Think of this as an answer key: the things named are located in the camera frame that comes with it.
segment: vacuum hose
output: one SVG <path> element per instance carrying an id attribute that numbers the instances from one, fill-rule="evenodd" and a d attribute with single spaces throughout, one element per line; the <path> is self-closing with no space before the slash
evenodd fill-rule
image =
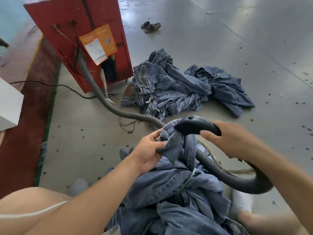
<path id="1" fill-rule="evenodd" d="M 92 87 L 96 96 L 99 98 L 101 103 L 105 106 L 105 108 L 107 108 L 113 114 L 116 114 L 123 118 L 148 122 L 148 123 L 155 125 L 158 128 L 162 128 L 165 126 L 165 124 L 162 121 L 160 121 L 159 119 L 155 117 L 142 115 L 139 113 L 126 112 L 126 111 L 118 109 L 105 97 L 100 87 L 96 84 L 95 80 L 93 79 L 92 75 L 90 74 L 87 68 L 84 57 L 82 56 L 81 53 L 78 54 L 77 63 L 81 72 L 85 76 L 86 81 Z M 196 151 L 196 159 L 208 171 L 210 171 L 214 176 L 216 176 L 220 181 L 224 182 L 226 185 L 238 191 L 249 193 L 249 194 L 262 194 L 262 193 L 268 192 L 273 187 L 268 177 L 265 176 L 263 172 L 261 172 L 258 168 L 256 168 L 254 165 L 252 165 L 249 162 L 247 163 L 255 170 L 255 174 L 256 174 L 256 176 L 252 179 L 244 179 L 244 178 L 237 177 L 233 174 L 230 174 L 229 172 L 223 170 L 218 164 L 216 164 L 211 158 L 209 158 L 206 154 L 204 154 L 199 149 L 197 149 Z"/>

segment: green painted line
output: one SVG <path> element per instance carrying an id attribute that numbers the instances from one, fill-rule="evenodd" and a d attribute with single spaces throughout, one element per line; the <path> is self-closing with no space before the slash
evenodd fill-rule
<path id="1" fill-rule="evenodd" d="M 62 65 L 62 63 L 59 64 L 58 69 L 57 69 L 57 73 L 56 73 L 55 81 L 54 81 L 55 85 L 57 85 L 58 81 L 59 81 L 61 65 Z M 52 92 L 51 92 L 51 104 L 50 104 L 50 110 L 49 110 L 49 114 L 48 114 L 47 126 L 46 126 L 46 130 L 45 130 L 45 136 L 44 136 L 44 139 L 43 139 L 43 143 L 48 141 L 48 136 L 49 136 L 49 130 L 50 130 L 50 125 L 51 125 L 52 112 L 53 112 L 53 107 L 54 107 L 54 101 L 55 101 L 56 93 L 57 93 L 57 87 L 54 86 L 53 89 L 52 89 Z M 46 148 L 42 148 L 41 151 L 40 151 L 39 164 L 38 164 L 37 175 L 36 175 L 36 178 L 35 178 L 34 186 L 39 186 L 42 166 L 43 166 L 44 160 L 45 160 L 45 154 L 46 154 Z"/>

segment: red metal cabinet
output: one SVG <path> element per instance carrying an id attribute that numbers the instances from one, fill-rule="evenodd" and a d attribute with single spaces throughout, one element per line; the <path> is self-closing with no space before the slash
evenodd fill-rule
<path id="1" fill-rule="evenodd" d="M 109 24 L 110 26 L 118 50 L 114 54 L 117 68 L 116 82 L 132 77 L 133 69 L 118 1 L 86 0 L 86 2 L 95 27 L 98 28 L 105 24 Z M 78 36 L 82 36 L 93 31 L 91 21 L 88 18 L 82 0 L 25 0 L 24 7 L 80 85 L 81 89 L 85 93 L 91 92 L 92 89 L 84 77 L 76 74 L 74 70 L 75 45 L 53 27 L 53 25 L 57 25 L 57 28 L 74 43 L 76 43 L 76 33 Z M 69 24 L 72 20 L 77 22 L 76 28 Z M 103 86 L 100 78 L 100 66 L 97 66 L 93 62 L 80 41 L 79 46 L 86 54 L 87 66 L 90 73 L 98 85 Z"/>

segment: shiny floor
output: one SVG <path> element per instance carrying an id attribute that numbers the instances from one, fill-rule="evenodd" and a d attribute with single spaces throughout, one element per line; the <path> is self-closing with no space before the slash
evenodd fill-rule
<path id="1" fill-rule="evenodd" d="M 165 48 L 182 70 L 192 64 L 217 66 L 241 78 L 255 109 L 235 119 L 220 104 L 208 102 L 196 114 L 243 125 L 313 173 L 313 0 L 119 0 L 119 4 L 133 66 Z M 162 27 L 145 34 L 140 24 L 147 20 Z M 64 66 L 59 83 L 80 90 Z M 126 85 L 109 87 L 118 93 L 112 98 L 117 104 Z M 182 112 L 168 121 L 190 114 L 195 113 Z M 97 99 L 86 100 L 59 87 L 40 186 L 66 193 L 77 178 L 93 184 L 119 163 L 120 148 L 135 146 L 151 131 L 142 123 L 129 135 Z M 212 150 L 225 168 L 247 167 L 214 146 Z M 253 209 L 260 214 L 289 210 L 275 189 L 255 196 Z"/>

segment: blue denim fabric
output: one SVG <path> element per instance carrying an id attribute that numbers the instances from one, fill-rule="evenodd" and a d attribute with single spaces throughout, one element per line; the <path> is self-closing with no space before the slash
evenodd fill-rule
<path id="1" fill-rule="evenodd" d="M 157 165 L 141 175 L 107 225 L 126 234 L 229 234 L 224 226 L 230 201 L 219 180 L 196 159 L 196 136 L 182 136 L 168 123 L 159 140 Z M 129 152 L 120 150 L 123 160 Z"/>
<path id="2" fill-rule="evenodd" d="M 185 72 L 173 66 L 173 58 L 164 49 L 154 51 L 148 60 L 134 67 L 130 83 L 134 99 L 123 97 L 121 106 L 137 105 L 141 114 L 162 121 L 167 114 L 182 110 L 201 110 L 202 102 L 212 95 L 239 117 L 242 107 L 255 105 L 234 78 L 217 67 L 191 66 Z"/>

